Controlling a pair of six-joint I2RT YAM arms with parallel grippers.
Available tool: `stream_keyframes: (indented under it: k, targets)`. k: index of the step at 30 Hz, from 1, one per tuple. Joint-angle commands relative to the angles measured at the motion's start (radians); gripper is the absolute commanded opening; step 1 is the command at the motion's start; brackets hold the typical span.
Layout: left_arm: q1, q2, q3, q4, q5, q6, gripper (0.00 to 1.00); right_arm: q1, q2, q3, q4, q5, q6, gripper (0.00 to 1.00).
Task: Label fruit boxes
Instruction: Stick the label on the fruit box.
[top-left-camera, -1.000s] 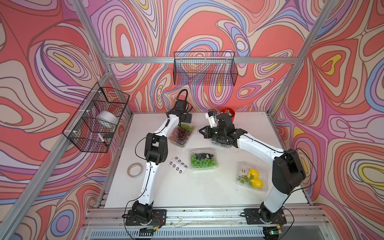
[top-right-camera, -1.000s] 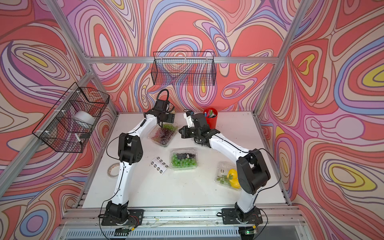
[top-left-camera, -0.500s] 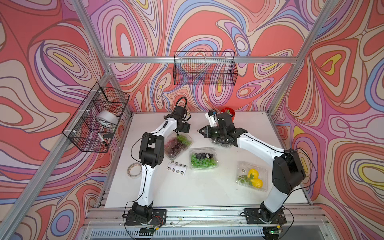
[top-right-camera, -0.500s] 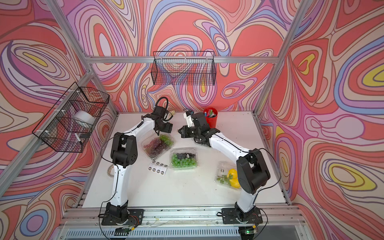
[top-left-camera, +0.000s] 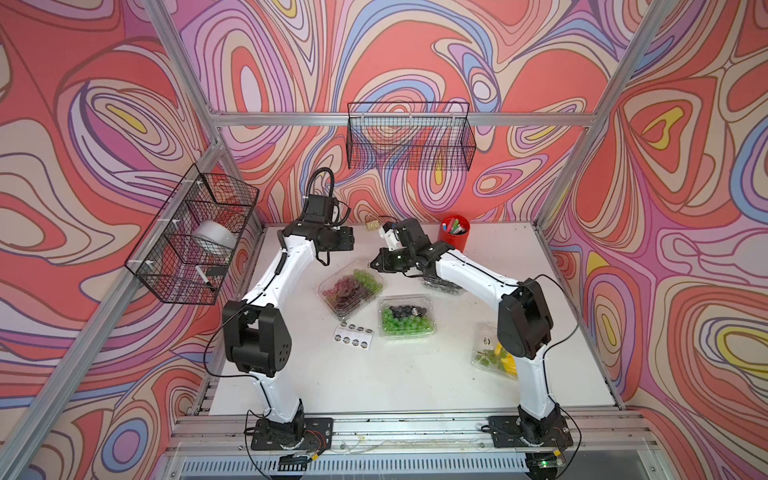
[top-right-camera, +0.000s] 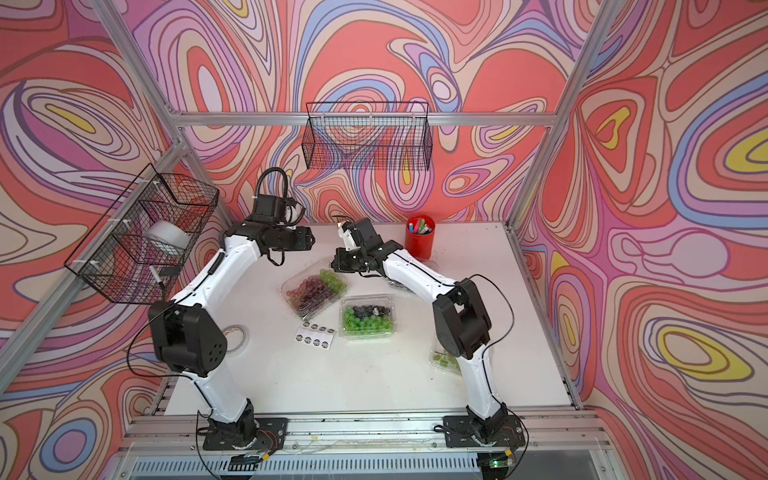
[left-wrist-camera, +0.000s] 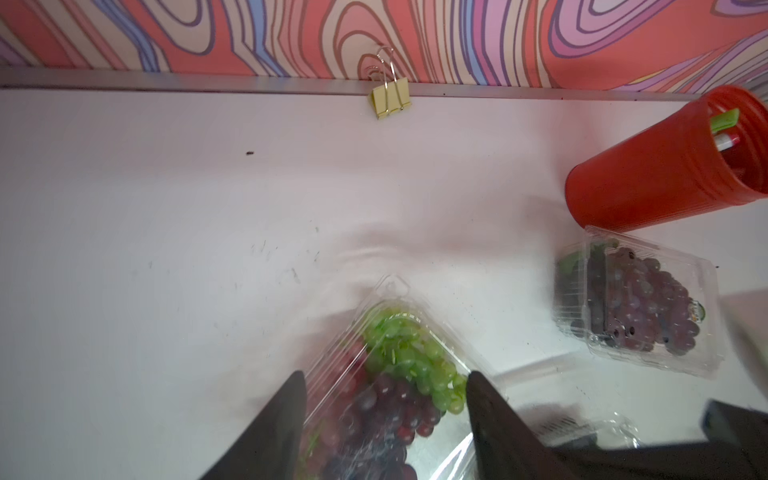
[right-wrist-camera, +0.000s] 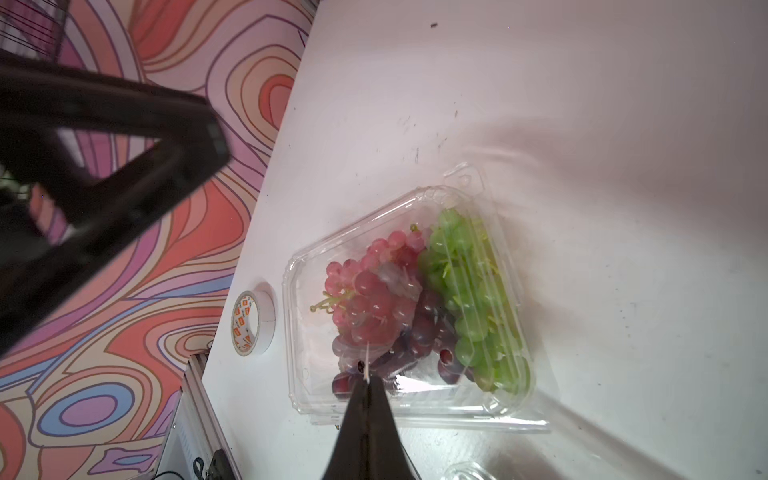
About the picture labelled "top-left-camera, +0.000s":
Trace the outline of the clear box red green grapes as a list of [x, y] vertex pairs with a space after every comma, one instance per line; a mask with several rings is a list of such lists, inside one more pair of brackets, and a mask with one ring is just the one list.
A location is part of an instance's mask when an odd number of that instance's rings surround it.
[[345, 321], [384, 290], [385, 281], [365, 260], [355, 260], [320, 283], [319, 297], [330, 312]]

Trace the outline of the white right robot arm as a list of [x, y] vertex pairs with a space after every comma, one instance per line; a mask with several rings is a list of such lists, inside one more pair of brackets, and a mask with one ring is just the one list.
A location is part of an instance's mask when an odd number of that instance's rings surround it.
[[471, 260], [445, 241], [431, 241], [420, 222], [386, 222], [378, 230], [385, 246], [370, 262], [380, 273], [407, 274], [413, 269], [473, 294], [497, 315], [496, 338], [514, 359], [520, 400], [517, 430], [532, 447], [552, 443], [563, 451], [573, 445], [566, 412], [553, 399], [546, 371], [553, 316], [535, 278], [516, 280]]

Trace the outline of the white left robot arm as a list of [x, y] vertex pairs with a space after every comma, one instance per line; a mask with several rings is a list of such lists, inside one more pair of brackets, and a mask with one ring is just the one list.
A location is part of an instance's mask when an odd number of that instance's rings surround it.
[[298, 217], [277, 233], [278, 253], [254, 288], [226, 303], [216, 330], [226, 361], [237, 369], [232, 377], [246, 379], [245, 393], [264, 401], [261, 414], [248, 413], [257, 422], [246, 432], [282, 449], [302, 446], [307, 432], [302, 400], [279, 378], [292, 350], [281, 308], [311, 263], [328, 266], [331, 253], [354, 249], [353, 228], [346, 224], [351, 211], [340, 208], [334, 190], [331, 168], [320, 167], [310, 175]]

